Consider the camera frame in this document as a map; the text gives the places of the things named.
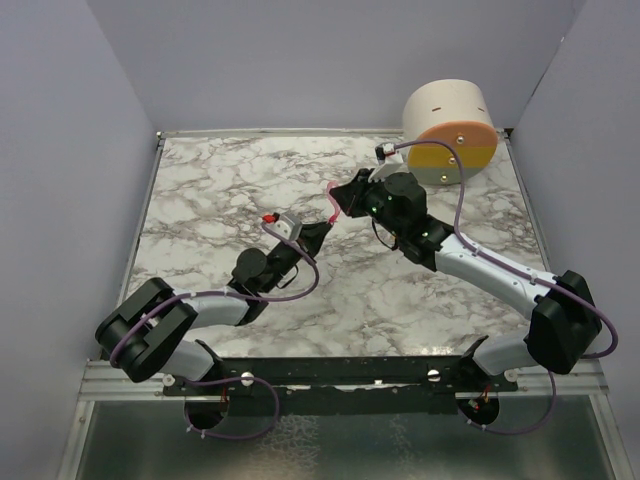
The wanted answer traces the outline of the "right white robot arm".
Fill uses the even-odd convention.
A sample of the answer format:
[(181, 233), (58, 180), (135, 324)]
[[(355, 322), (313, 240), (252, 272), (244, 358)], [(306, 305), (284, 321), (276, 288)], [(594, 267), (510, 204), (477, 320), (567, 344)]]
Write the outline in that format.
[(506, 303), (528, 321), (527, 328), (495, 339), (481, 338), (459, 367), (461, 383), (481, 391), (507, 370), (539, 365), (566, 375), (602, 329), (585, 279), (527, 268), (483, 249), (453, 226), (427, 212), (427, 195), (410, 173), (371, 182), (359, 170), (330, 196), (351, 218), (368, 216), (391, 233), (395, 248), (409, 261), (464, 280)]

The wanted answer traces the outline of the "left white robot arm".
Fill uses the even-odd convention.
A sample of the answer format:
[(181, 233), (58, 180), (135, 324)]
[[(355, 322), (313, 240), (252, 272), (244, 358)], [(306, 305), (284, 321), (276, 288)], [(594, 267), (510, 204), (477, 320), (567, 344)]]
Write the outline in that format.
[(159, 277), (146, 281), (95, 331), (111, 366), (135, 383), (161, 373), (185, 379), (199, 394), (214, 392), (227, 373), (222, 359), (205, 341), (185, 335), (206, 326), (247, 325), (269, 304), (301, 299), (319, 284), (315, 258), (333, 223), (300, 224), (289, 235), (276, 226), (263, 228), (277, 245), (269, 253), (241, 252), (231, 280), (219, 289), (178, 291)]

